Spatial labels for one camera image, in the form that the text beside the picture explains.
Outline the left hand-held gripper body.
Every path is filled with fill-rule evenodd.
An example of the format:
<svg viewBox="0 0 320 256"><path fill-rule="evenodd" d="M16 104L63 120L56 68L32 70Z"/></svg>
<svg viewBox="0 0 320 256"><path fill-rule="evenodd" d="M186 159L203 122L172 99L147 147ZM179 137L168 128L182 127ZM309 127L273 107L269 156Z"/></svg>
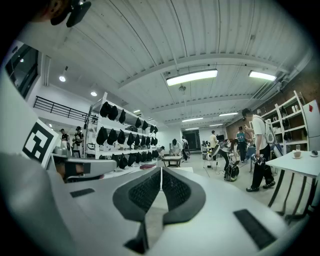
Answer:
<svg viewBox="0 0 320 256"><path fill-rule="evenodd" d="M116 170L115 160L73 157L70 148L56 146L57 139L58 134L38 119L29 132L22 152L46 170L60 174L66 183L102 179Z"/></svg>

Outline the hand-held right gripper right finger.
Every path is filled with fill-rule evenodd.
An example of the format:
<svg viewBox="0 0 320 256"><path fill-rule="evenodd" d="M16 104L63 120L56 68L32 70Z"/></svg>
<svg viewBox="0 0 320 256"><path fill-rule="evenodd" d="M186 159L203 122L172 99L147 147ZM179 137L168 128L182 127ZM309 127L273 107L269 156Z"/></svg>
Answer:
<svg viewBox="0 0 320 256"><path fill-rule="evenodd" d="M295 239L277 213L227 182L165 167L162 189L157 256L280 256Z"/></svg>

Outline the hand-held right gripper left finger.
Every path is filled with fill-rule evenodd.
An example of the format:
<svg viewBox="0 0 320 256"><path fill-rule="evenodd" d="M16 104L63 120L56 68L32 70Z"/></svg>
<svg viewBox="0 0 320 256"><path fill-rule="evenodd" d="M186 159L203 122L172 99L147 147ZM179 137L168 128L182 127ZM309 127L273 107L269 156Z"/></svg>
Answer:
<svg viewBox="0 0 320 256"><path fill-rule="evenodd" d="M160 191L161 169L63 183L49 175L52 195L70 241L68 256L147 256L146 214Z"/></svg>

